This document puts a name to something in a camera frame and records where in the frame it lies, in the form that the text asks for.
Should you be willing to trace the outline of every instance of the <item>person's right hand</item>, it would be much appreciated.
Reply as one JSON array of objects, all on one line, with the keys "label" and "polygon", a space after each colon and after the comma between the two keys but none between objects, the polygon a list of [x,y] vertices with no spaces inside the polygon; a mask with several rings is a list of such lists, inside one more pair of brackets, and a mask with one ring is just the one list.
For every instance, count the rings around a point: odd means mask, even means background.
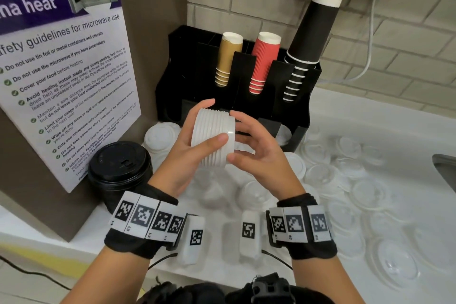
[{"label": "person's right hand", "polygon": [[304,194],[305,190],[291,169],[288,159],[268,130],[243,112],[231,111],[230,115],[239,120],[236,122],[236,131],[251,135],[236,134],[236,140],[251,146],[255,154],[235,150],[228,154],[228,162],[252,174],[279,200]]}]

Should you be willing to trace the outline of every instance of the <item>white cable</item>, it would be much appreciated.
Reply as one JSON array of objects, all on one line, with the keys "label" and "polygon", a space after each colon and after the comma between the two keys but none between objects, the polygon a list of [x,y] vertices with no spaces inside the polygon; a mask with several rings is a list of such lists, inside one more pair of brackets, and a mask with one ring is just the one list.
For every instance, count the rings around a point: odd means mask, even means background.
[{"label": "white cable", "polygon": [[354,80],[357,80],[360,78],[362,75],[364,75],[367,70],[369,69],[370,62],[372,59],[372,41],[373,41],[373,9],[375,7],[375,1],[372,0],[371,3],[371,10],[370,10],[370,18],[369,18],[369,40],[368,40],[368,57],[366,60],[366,65],[364,65],[364,69],[360,72],[358,76],[348,78],[348,79],[342,79],[342,80],[318,80],[318,83],[344,83],[344,82],[351,82]]}]

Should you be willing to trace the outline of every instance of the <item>black wristband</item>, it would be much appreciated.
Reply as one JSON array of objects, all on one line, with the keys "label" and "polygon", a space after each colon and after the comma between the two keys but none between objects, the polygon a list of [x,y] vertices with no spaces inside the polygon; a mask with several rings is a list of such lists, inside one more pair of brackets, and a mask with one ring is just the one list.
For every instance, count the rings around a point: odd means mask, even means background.
[{"label": "black wristband", "polygon": [[[281,208],[307,207],[308,205],[318,205],[315,198],[309,193],[277,202],[277,206]],[[333,240],[327,242],[285,243],[285,246],[293,260],[306,260],[314,257],[326,259],[337,255],[337,246]]]},{"label": "black wristband", "polygon": [[[177,205],[179,203],[176,198],[169,196],[163,191],[147,183],[136,187],[134,192],[173,205]],[[104,243],[111,250],[117,252],[131,252],[139,257],[149,260],[152,259],[157,251],[165,244],[164,242],[130,236],[112,228],[106,235]]]}]

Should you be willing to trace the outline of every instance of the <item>black cable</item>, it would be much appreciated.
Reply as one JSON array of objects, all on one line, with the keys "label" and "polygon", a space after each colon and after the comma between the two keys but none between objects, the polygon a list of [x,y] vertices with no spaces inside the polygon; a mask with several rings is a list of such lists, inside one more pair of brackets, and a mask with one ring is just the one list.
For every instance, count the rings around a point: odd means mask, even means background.
[{"label": "black cable", "polygon": [[57,280],[54,280],[53,278],[51,278],[49,275],[47,274],[44,274],[44,273],[40,273],[40,272],[29,272],[28,270],[24,270],[18,266],[16,266],[13,262],[7,260],[6,258],[4,258],[3,256],[0,256],[0,260],[2,260],[3,262],[5,262],[6,264],[8,264],[10,267],[14,268],[15,270],[17,270],[18,272],[21,272],[21,273],[24,273],[24,274],[30,274],[30,275],[39,275],[39,276],[42,276],[42,277],[45,277],[47,278],[48,280],[51,280],[54,284],[57,284],[59,285],[60,287],[63,287],[64,289],[68,290],[68,291],[71,291],[71,288],[69,287],[66,287],[64,284],[61,284],[60,282],[58,282]]},{"label": "black cable", "polygon": [[267,251],[265,251],[265,250],[261,250],[261,253],[263,253],[263,254],[265,254],[265,255],[269,255],[269,256],[275,258],[277,261],[282,262],[285,266],[287,266],[288,268],[290,268],[291,270],[293,270],[293,267],[291,267],[287,262],[282,261],[282,260],[281,260],[280,258],[278,258],[276,255],[273,255],[273,254],[271,254],[270,252],[267,252]]},{"label": "black cable", "polygon": [[149,268],[147,268],[147,270],[151,269],[152,267],[156,266],[158,263],[160,263],[161,261],[164,261],[166,260],[167,258],[170,258],[170,257],[176,257],[177,256],[177,252],[176,253],[170,253],[168,256],[165,256],[161,259],[159,259],[157,262],[155,262],[154,264],[152,264]]}]

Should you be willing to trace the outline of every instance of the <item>black cup organizer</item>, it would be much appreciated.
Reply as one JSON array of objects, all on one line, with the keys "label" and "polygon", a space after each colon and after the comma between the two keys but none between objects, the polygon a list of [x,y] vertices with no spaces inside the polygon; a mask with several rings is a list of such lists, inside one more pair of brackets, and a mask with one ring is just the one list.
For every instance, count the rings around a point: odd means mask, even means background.
[{"label": "black cup organizer", "polygon": [[215,98],[212,108],[236,110],[258,119],[276,136],[283,124],[292,133],[284,152],[294,152],[310,125],[309,100],[322,69],[307,71],[294,101],[283,100],[294,66],[285,63],[286,50],[272,62],[263,91],[249,92],[256,56],[253,41],[244,40],[242,53],[235,52],[228,85],[215,84],[215,69],[222,35],[189,26],[180,26],[168,36],[169,62],[156,88],[158,119],[183,125],[188,111],[203,99]]}]

